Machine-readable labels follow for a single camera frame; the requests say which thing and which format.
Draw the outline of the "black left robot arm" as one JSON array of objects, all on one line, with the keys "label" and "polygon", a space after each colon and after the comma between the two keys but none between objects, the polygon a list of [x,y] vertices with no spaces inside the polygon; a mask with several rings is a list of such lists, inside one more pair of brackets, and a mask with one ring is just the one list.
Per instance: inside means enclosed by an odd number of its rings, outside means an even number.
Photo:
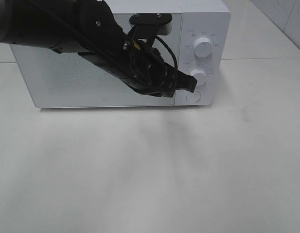
[{"label": "black left robot arm", "polygon": [[171,21],[170,13],[137,13],[125,33],[103,0],[0,0],[0,43],[74,52],[136,93],[171,98],[197,85],[153,46]]}]

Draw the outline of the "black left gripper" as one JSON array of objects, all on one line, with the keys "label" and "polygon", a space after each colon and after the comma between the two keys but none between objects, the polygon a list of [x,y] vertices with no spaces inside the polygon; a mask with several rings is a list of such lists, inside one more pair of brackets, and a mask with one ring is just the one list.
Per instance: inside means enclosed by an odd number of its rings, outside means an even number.
[{"label": "black left gripper", "polygon": [[197,79],[177,71],[165,62],[161,52],[146,45],[144,40],[121,40],[121,52],[127,56],[128,70],[132,75],[129,86],[137,93],[154,97],[172,98],[176,90],[194,92]]}]

